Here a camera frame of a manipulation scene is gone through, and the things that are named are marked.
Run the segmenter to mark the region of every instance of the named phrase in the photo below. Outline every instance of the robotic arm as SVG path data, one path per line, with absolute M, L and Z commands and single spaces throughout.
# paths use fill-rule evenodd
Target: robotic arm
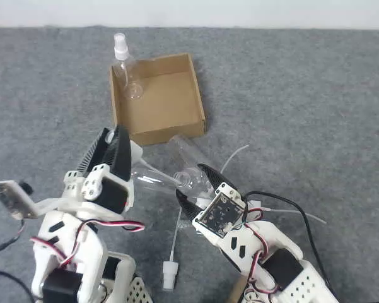
M 0 181 L 0 201 L 18 220 L 44 215 L 32 238 L 36 270 L 32 292 L 43 303 L 125 303 L 151 297 L 136 263 L 126 254 L 108 251 L 93 224 L 140 231 L 144 225 L 124 220 L 133 206 L 131 166 L 143 153 L 117 126 L 104 129 L 77 170 L 64 176 L 60 198 L 34 203 L 27 184 Z
M 216 189 L 216 197 L 205 210 L 179 190 L 177 198 L 196 230 L 248 277 L 242 303 L 338 303 L 289 237 L 260 216 L 247 216 L 244 222 L 246 205 L 235 186 L 207 165 L 199 167 Z M 259 211 L 254 208 L 248 213 Z

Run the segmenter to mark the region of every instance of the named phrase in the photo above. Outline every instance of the clear plastic bottle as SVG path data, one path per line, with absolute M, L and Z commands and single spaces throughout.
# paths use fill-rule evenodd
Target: clear plastic bottle
M 213 166 L 211 161 L 197 146 L 181 135 L 174 136 L 168 142 L 168 147 L 179 166 L 179 171 L 170 177 L 142 161 L 132 168 L 134 185 L 171 195 L 175 195 L 175 189 L 179 189 L 196 205 L 205 208 L 213 198 L 213 187 L 197 164 Z
M 136 60 L 129 54 L 126 37 L 123 33 L 116 33 L 114 71 L 126 98 L 134 100 L 143 95 L 143 81 L 138 73 Z

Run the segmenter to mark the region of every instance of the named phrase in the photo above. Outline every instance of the circuit board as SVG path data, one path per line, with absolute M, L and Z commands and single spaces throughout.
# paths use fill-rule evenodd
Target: circuit board
M 229 231 L 226 227 L 229 224 L 233 226 L 243 212 L 240 205 L 221 193 L 201 216 L 199 223 L 223 238 Z

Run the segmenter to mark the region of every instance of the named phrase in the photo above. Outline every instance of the cardboard box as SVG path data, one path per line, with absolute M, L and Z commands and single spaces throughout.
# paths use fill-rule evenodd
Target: cardboard box
M 140 99 L 126 99 L 123 83 L 110 68 L 115 124 L 123 124 L 140 145 L 167 142 L 175 134 L 188 137 L 205 132 L 205 116 L 190 54 L 139 60 L 143 79 Z
M 226 303 L 240 303 L 242 301 L 242 295 L 244 293 L 244 289 L 247 286 L 248 278 L 246 276 L 241 276 L 237 283 L 235 283 L 230 297 L 226 301 Z

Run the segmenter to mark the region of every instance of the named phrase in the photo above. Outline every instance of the gray carpet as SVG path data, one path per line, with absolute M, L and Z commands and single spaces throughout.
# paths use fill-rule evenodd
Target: gray carpet
M 208 129 L 195 139 L 243 191 L 298 201 L 328 221 L 312 222 L 332 284 L 345 303 L 379 300 L 379 32 L 323 30 L 127 29 L 137 57 L 190 52 Z M 58 197 L 98 130 L 112 125 L 107 69 L 115 29 L 0 29 L 0 180 L 24 179 L 33 198 Z M 149 163 L 171 172 L 165 145 Z M 264 199 L 265 205 L 283 206 Z M 128 217 L 138 234 L 101 229 L 109 248 L 131 254 L 155 302 L 222 302 L 238 275 L 193 229 L 180 229 L 174 293 L 161 291 L 173 236 L 175 200 L 137 189 Z M 313 261 L 298 215 L 269 215 Z M 28 284 L 35 266 L 28 221 L 0 253 L 0 269 Z M 0 243 L 17 229 L 0 205 Z M 0 303 L 26 302 L 0 278 Z

